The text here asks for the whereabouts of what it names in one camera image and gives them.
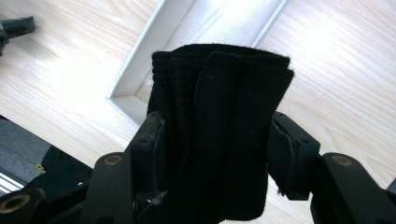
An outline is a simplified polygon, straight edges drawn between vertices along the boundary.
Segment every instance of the metal screw head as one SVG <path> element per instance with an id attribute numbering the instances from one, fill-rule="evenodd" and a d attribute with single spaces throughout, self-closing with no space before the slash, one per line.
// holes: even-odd
<path id="1" fill-rule="evenodd" d="M 0 203 L 0 214 L 7 214 L 17 211 L 30 201 L 28 194 L 20 193 Z"/>
<path id="2" fill-rule="evenodd" d="M 117 165 L 122 161 L 121 156 L 109 156 L 105 159 L 105 164 L 106 165 Z"/>
<path id="3" fill-rule="evenodd" d="M 345 165 L 345 166 L 350 166 L 353 164 L 353 161 L 351 161 L 347 157 L 343 157 L 343 156 L 333 156 L 332 160 L 337 162 L 340 165 Z"/>

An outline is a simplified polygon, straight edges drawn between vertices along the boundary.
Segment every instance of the gray carpet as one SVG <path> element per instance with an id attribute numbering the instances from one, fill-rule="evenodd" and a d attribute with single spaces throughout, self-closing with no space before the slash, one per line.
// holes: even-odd
<path id="1" fill-rule="evenodd" d="M 27 184 L 40 175 L 35 165 L 42 161 L 49 147 L 49 143 L 15 123 L 0 119 L 0 173 Z"/>

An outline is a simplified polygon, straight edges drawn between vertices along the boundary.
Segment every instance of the wooden table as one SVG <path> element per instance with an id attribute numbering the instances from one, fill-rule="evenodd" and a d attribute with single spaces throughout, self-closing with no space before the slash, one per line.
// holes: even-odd
<path id="1" fill-rule="evenodd" d="M 93 166 L 135 128 L 105 99 L 157 1 L 3 0 L 0 20 L 35 16 L 0 58 L 0 114 Z M 396 177 L 396 3 L 290 0 L 261 43 L 295 72 L 279 111 L 358 159 L 381 188 Z M 251 223 L 312 223 L 309 202 L 270 184 Z"/>

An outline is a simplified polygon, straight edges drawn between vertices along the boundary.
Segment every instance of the white box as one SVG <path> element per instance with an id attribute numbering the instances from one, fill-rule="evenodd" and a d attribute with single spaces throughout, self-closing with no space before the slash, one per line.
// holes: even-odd
<path id="1" fill-rule="evenodd" d="M 120 70 L 107 100 L 138 128 L 152 86 L 151 54 L 187 44 L 255 48 L 288 0 L 163 0 Z"/>

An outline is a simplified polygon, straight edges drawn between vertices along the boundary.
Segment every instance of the folded black fabric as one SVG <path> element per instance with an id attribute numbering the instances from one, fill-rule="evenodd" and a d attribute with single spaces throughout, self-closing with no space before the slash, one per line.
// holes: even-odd
<path id="1" fill-rule="evenodd" d="M 169 188 L 139 223 L 251 220 L 264 209 L 271 117 L 293 77 L 290 59 L 227 45 L 155 52 L 148 113 L 166 122 Z"/>

